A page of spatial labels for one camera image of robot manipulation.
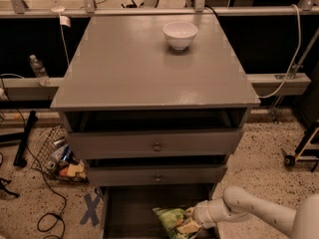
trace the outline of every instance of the white cable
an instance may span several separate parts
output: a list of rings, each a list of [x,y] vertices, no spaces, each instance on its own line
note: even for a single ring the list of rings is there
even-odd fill
[[[275,90],[273,93],[267,95],[267,96],[258,96],[260,99],[268,99],[268,98],[271,98],[272,96],[275,96],[282,88],[282,86],[285,84],[287,78],[288,78],[288,75],[289,75],[289,71],[291,69],[291,67],[293,66],[294,64],[294,61],[295,61],[295,58],[299,52],[299,49],[300,49],[300,46],[301,46],[301,24],[300,24],[300,13],[299,13],[299,8],[298,6],[296,6],[295,4],[291,5],[295,10],[296,10],[296,13],[297,13],[297,21],[298,21],[298,47],[295,51],[295,54],[294,56],[292,57],[292,60],[290,62],[290,65],[288,67],[288,70],[286,72],[286,75],[284,77],[284,79],[282,80],[281,84],[279,85],[279,87],[277,88],[277,90]]]
[[[64,34],[63,34],[63,28],[62,25],[60,23],[60,31],[61,31],[61,36],[62,36],[62,42],[63,42],[63,46],[64,46],[64,51],[66,53],[66,57],[67,57],[67,63],[68,63],[68,68],[70,67],[70,61],[69,61],[69,56],[68,56],[68,51],[67,51],[67,45],[66,45],[66,41],[64,39]]]
[[[18,78],[24,79],[24,77],[19,76],[19,75],[16,75],[16,74],[2,74],[2,75],[0,75],[0,77],[3,77],[3,76],[15,76],[15,77],[18,77]]]

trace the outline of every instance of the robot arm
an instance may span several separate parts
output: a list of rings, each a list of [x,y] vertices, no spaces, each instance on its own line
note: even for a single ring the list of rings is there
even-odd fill
[[[229,186],[222,198],[199,202],[190,212],[190,222],[177,228],[181,233],[195,227],[208,229],[220,221],[241,222],[253,214],[288,238],[319,236],[319,194],[308,197],[295,211],[255,197],[240,187]]]

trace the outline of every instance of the drawer knob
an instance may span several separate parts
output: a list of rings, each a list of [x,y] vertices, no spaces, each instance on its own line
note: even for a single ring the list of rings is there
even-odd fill
[[[160,175],[157,175],[157,177],[156,177],[156,182],[161,182],[161,177],[160,177]]]
[[[161,151],[161,146],[160,146],[160,143],[159,143],[159,142],[156,142],[156,144],[154,144],[153,150],[154,150],[154,151]]]

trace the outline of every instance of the tabletop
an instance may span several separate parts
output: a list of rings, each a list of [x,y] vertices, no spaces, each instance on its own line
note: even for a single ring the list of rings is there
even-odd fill
[[[176,51],[166,23],[198,28]],[[259,99],[213,14],[93,17],[51,108],[55,111],[241,108]]]

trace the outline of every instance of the black wall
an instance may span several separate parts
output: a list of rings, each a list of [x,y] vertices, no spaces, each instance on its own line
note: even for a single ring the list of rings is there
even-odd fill
[[[63,26],[70,61],[89,23],[89,18],[71,18]],[[0,74],[34,77],[29,56],[39,57],[50,77],[63,77],[68,64],[59,18],[0,19]]]
[[[296,16],[219,17],[231,46],[247,74],[285,73],[298,45]],[[319,27],[319,15],[301,16],[299,61]],[[319,40],[304,61],[305,72],[319,60]]]

